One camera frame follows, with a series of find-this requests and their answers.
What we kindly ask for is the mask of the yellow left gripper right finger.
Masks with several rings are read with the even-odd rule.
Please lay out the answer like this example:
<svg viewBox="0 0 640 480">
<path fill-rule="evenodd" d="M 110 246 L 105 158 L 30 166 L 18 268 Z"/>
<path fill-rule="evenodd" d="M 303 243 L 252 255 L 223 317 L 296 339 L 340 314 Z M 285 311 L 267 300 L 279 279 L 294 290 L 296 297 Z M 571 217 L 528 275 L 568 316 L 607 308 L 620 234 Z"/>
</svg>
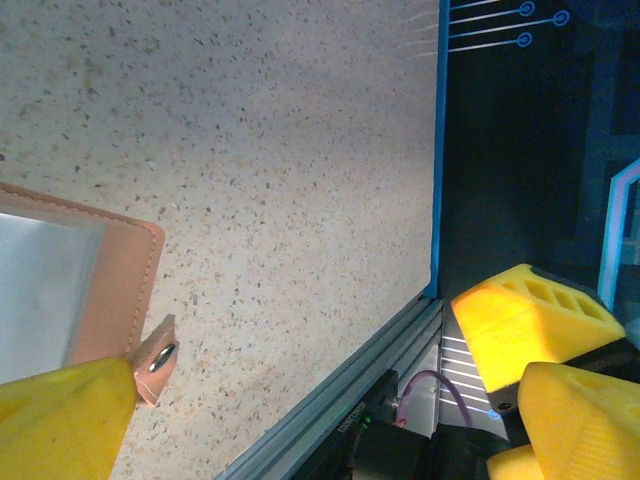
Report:
<svg viewBox="0 0 640 480">
<path fill-rule="evenodd" d="M 524 371 L 519 412 L 546 479 L 639 477 L 639 385 L 561 364 Z"/>
</svg>

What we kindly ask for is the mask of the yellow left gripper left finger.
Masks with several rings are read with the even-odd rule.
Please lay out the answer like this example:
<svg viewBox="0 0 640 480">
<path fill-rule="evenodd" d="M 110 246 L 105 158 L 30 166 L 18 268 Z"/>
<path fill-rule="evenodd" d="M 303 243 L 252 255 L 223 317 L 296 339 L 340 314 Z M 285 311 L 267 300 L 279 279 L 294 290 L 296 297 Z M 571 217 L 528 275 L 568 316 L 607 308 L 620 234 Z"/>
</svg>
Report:
<svg viewBox="0 0 640 480">
<path fill-rule="evenodd" d="M 120 357 L 3 384 L 1 477 L 108 479 L 136 402 Z"/>
</svg>

